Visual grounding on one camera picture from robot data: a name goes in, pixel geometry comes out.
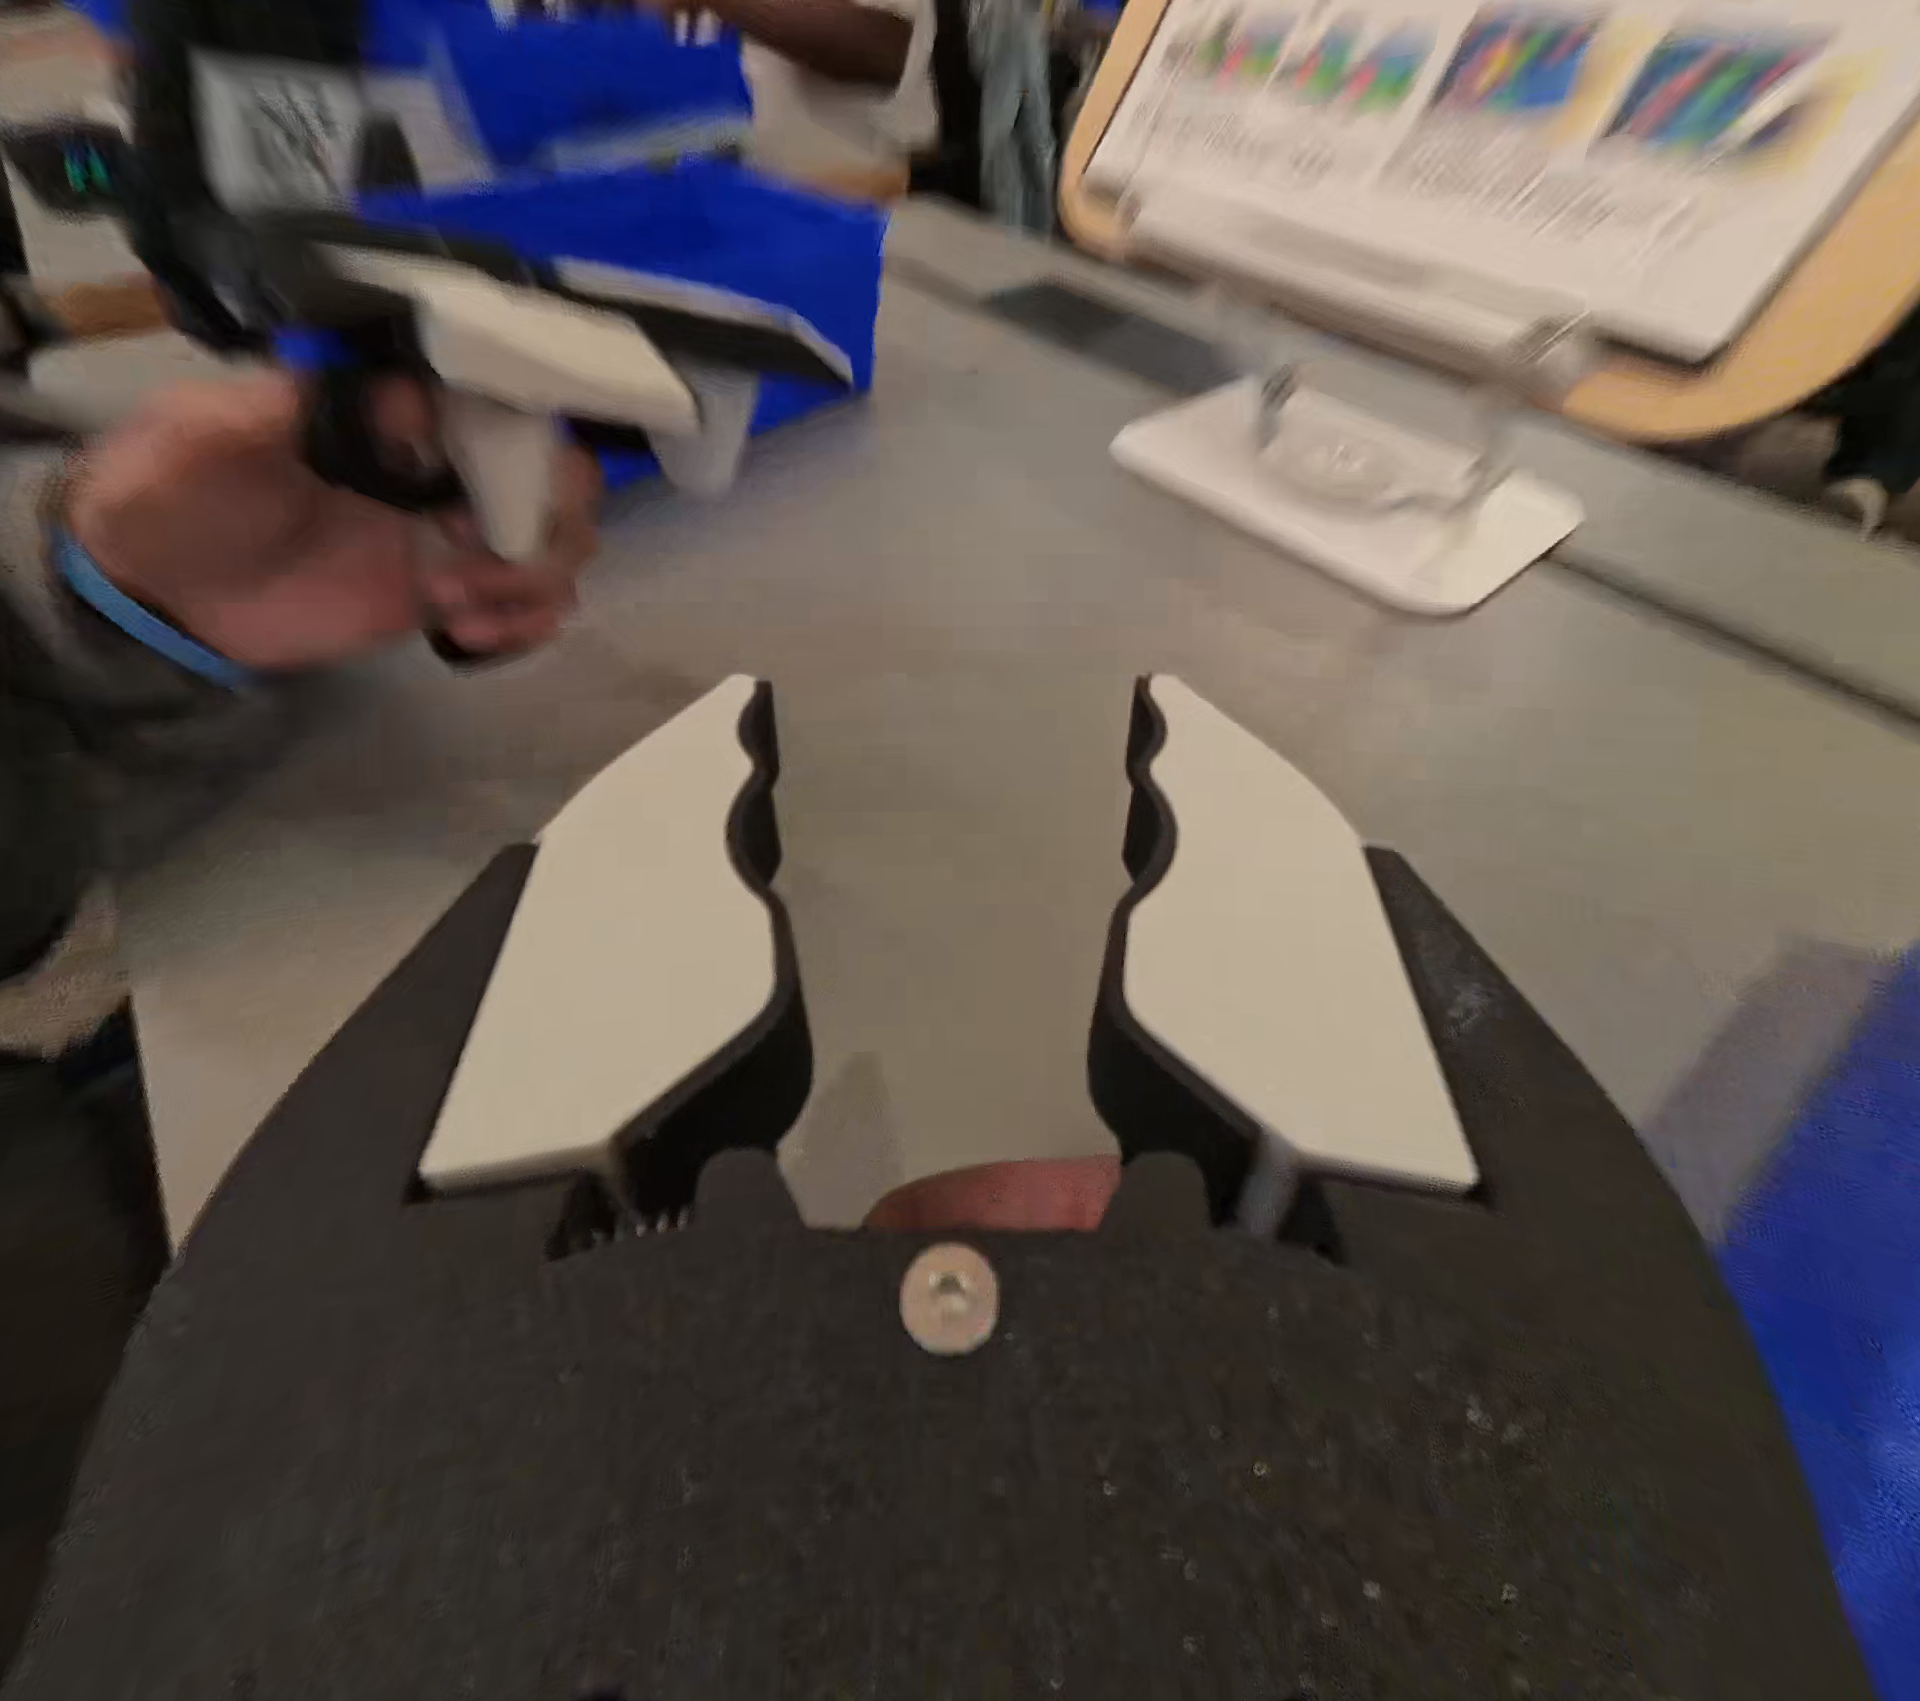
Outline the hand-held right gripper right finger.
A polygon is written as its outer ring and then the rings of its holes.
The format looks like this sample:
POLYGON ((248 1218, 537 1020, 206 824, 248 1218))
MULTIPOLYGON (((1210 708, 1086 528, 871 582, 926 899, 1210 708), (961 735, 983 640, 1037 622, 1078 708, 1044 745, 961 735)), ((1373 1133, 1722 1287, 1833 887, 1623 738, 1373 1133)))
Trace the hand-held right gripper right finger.
POLYGON ((1127 883, 1086 1049, 1122 1160, 1189 1160, 1244 1234, 1277 1234, 1306 1181, 1473 1197, 1466 1125, 1338 804, 1174 677, 1132 683, 1126 777, 1127 883))

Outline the person's left hand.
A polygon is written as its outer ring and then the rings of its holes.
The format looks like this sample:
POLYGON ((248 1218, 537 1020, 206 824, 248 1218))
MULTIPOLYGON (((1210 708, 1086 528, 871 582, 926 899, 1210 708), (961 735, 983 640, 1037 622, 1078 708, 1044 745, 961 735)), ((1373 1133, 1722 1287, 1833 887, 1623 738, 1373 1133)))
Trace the person's left hand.
POLYGON ((467 656, 516 656, 562 634, 599 540, 589 452, 564 447, 542 549, 509 565, 460 508, 419 520, 322 481, 301 412, 286 370, 153 393, 79 452, 63 540, 116 593, 243 677, 309 677, 427 634, 467 656))

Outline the person's right hand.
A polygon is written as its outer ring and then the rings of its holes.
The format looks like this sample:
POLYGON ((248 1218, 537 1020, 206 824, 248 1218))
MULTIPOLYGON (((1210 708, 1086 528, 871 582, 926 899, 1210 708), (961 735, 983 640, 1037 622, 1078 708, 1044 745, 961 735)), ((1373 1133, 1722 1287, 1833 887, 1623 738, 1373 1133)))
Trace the person's right hand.
POLYGON ((1126 1163, 1009 1160, 923 1175, 890 1188, 864 1232, 977 1234, 977 1232, 1096 1232, 1115 1197, 1126 1163))

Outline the white stand with wooden board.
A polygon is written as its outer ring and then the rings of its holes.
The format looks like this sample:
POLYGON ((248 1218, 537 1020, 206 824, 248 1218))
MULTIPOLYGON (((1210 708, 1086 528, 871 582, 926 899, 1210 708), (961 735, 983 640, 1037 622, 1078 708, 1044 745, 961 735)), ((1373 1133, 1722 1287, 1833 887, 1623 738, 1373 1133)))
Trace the white stand with wooden board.
POLYGON ((1675 361, 1573 317, 1459 294, 1370 298, 1370 276, 1219 268, 1140 239, 1086 163, 1167 0, 1127 0, 1078 115, 1061 212, 1112 260, 1167 264, 1229 304, 1236 380, 1122 426, 1140 481, 1419 616, 1475 611, 1573 534, 1559 489, 1510 471, 1521 412, 1620 438, 1704 438, 1809 393, 1879 390, 1916 353, 1916 119, 1800 251, 1742 340, 1675 361))

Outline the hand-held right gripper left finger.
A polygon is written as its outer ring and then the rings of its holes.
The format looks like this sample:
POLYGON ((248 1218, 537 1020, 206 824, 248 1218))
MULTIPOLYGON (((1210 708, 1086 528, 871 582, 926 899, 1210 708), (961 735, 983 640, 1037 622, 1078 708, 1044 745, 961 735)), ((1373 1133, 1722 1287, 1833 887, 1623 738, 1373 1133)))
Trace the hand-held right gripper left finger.
POLYGON ((669 1227, 719 1154, 779 1154, 812 1089, 779 771, 776 689, 731 677, 537 827, 424 1193, 589 1181, 669 1227))

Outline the denim jacket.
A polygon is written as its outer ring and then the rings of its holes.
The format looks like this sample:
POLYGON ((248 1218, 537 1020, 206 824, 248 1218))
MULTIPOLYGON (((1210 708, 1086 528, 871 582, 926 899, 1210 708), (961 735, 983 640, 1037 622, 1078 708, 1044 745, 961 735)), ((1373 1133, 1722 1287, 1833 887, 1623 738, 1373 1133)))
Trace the denim jacket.
POLYGON ((1051 71, 1044 0, 961 0, 979 90, 977 175, 988 219, 1051 235, 1051 71))

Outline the grey desk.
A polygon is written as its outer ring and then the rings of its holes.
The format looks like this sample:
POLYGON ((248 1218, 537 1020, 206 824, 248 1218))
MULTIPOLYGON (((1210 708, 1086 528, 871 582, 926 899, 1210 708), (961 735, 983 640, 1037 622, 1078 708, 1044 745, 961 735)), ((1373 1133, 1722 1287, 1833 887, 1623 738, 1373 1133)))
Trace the grey desk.
POLYGON ((1410 619, 1112 467, 1167 390, 1009 321, 1174 294, 949 209, 899 219, 868 404, 758 438, 712 508, 612 505, 521 665, 419 640, 131 887, 167 1224, 474 870, 723 677, 779 702, 812 1224, 979 1160, 1091 1154, 1139 677, 1174 677, 1398 851, 1634 1118, 1809 944, 1916 938, 1916 554, 1533 421, 1559 561, 1410 619))

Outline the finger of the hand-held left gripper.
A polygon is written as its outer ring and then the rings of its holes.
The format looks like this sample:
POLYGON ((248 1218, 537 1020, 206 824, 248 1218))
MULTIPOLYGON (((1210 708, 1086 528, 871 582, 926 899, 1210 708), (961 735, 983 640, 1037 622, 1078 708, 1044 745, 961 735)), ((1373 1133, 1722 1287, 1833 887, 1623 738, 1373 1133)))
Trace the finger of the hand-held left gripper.
POLYGON ((857 390, 849 353, 783 304, 582 258, 557 258, 551 287, 629 317, 690 385, 697 431, 665 434, 653 421, 646 426, 665 480, 690 497, 723 497, 736 481, 771 376, 828 393, 857 390))
POLYGON ((322 244, 322 258, 405 298, 427 367, 460 393, 646 434, 703 431, 697 393, 629 317, 451 258, 351 244, 322 244))

